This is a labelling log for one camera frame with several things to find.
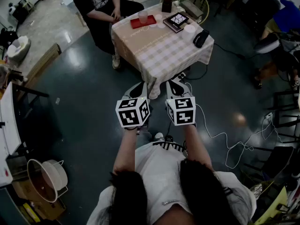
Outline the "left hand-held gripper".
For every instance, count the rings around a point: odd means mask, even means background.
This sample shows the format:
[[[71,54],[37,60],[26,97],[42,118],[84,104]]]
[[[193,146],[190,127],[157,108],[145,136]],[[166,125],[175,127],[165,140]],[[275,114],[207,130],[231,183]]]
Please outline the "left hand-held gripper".
[[[143,126],[150,116],[147,87],[146,82],[139,82],[128,89],[122,99],[117,101],[115,111],[122,128]]]

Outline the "table with checked tablecloth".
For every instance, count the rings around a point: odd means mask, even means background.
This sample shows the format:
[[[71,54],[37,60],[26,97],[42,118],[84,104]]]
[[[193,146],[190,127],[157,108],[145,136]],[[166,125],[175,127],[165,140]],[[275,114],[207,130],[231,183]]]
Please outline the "table with checked tablecloth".
[[[160,94],[160,84],[181,73],[196,62],[208,64],[212,54],[214,39],[208,36],[201,48],[192,41],[183,39],[163,23],[182,8],[173,6],[171,13],[163,13],[162,4],[146,9],[157,20],[156,24],[133,29],[131,20],[138,14],[126,17],[112,26],[112,42],[116,55],[134,66],[148,85],[148,96],[156,99]]]

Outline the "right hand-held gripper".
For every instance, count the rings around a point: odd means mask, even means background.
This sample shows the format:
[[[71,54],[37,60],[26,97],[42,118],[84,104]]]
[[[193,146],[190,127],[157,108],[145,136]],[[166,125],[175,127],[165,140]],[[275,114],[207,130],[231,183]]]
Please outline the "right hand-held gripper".
[[[166,82],[167,99],[165,101],[167,114],[175,126],[195,123],[195,97],[188,86],[181,82],[168,80]]]

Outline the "translucent cup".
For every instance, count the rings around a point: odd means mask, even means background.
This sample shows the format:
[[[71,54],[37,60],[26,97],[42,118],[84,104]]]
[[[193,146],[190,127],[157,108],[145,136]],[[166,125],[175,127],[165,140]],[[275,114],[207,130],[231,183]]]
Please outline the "translucent cup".
[[[148,13],[146,10],[142,10],[138,12],[138,18],[141,24],[145,24],[148,20]]]

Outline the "white round lid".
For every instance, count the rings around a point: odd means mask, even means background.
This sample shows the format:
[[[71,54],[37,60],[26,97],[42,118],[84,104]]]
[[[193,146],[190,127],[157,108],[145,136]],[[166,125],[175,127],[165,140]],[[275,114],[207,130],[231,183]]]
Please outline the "white round lid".
[[[188,24],[182,30],[181,37],[184,41],[190,41],[194,37],[195,32],[196,28],[193,25]]]

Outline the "person's blue jeans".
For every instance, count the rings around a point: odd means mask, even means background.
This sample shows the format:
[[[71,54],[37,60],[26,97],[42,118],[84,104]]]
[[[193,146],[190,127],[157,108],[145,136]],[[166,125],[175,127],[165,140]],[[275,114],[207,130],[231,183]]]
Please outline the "person's blue jeans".
[[[136,148],[140,148],[148,143],[153,142],[153,136],[149,131],[142,130],[137,135]]]

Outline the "grey tissue box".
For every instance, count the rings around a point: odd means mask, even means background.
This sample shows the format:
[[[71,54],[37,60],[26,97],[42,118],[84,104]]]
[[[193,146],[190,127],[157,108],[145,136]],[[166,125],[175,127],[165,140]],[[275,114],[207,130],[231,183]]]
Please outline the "grey tissue box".
[[[180,2],[180,6],[185,9],[186,13],[191,15],[194,19],[202,18],[203,12],[190,0]]]

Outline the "red tray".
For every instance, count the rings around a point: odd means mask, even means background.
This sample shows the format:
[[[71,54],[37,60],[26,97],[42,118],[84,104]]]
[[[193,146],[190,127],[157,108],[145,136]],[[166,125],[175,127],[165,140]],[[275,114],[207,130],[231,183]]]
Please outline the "red tray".
[[[147,20],[146,20],[145,23],[141,23],[139,18],[130,20],[130,23],[131,23],[132,29],[138,29],[138,28],[141,28],[141,27],[144,27],[144,26],[149,26],[149,25],[156,24],[157,21],[155,20],[153,15],[149,15],[147,17]]]

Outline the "yellow board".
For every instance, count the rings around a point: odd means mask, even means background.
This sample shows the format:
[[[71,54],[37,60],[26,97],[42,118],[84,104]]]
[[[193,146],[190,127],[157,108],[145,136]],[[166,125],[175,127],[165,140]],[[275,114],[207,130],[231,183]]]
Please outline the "yellow board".
[[[254,225],[262,225],[269,218],[274,218],[278,213],[280,213],[279,207],[282,206],[287,206],[287,191],[285,186],[283,186],[269,208],[254,222]]]

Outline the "person's white shirt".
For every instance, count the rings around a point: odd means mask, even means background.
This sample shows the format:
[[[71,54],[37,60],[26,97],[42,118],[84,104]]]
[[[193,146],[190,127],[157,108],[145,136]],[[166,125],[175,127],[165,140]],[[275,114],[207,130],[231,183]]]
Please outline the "person's white shirt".
[[[190,211],[179,181],[179,164],[184,158],[174,146],[164,149],[158,142],[136,149],[135,170],[143,179],[148,198],[147,225],[153,225],[174,204]],[[232,172],[214,175],[224,188],[233,214],[242,225],[247,225],[256,210],[254,194]]]

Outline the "black speaker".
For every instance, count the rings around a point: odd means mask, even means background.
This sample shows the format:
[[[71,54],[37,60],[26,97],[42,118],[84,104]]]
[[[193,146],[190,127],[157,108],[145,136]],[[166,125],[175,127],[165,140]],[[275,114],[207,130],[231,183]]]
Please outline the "black speaker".
[[[193,44],[197,47],[197,48],[202,48],[203,44],[205,43],[208,35],[209,35],[209,31],[207,30],[203,30],[202,32],[198,33],[196,35],[196,37],[193,40]]]

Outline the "black tablet with cracked pattern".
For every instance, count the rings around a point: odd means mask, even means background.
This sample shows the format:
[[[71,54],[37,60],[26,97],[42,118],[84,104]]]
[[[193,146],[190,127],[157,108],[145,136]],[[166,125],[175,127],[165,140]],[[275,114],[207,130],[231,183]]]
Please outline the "black tablet with cracked pattern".
[[[177,27],[180,27],[183,23],[188,21],[189,18],[182,13],[176,13],[175,15],[171,16],[168,21]]]

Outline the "white pet bed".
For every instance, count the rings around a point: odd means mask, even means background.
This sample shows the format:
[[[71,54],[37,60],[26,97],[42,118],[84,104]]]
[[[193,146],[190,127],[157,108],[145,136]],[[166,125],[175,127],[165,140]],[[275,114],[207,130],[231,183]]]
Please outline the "white pet bed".
[[[7,56],[10,61],[20,63],[25,58],[31,46],[31,40],[27,36],[21,36],[14,40],[7,49]]]

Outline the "wooden plank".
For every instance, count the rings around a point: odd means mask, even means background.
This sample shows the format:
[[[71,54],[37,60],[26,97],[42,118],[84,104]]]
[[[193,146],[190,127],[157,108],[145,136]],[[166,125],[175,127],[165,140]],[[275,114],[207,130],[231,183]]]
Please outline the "wooden plank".
[[[24,86],[30,89],[33,88],[43,72],[60,56],[60,54],[60,46],[57,43],[54,43],[31,69],[27,75],[28,81]]]

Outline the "person's right forearm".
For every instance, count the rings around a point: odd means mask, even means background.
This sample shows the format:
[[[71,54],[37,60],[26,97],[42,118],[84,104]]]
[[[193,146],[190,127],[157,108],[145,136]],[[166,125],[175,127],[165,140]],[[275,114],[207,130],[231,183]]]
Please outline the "person's right forearm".
[[[186,147],[187,147],[187,157],[190,160],[195,160],[205,165],[207,168],[213,170],[211,158],[198,134],[198,131],[194,125],[184,125],[183,126]]]

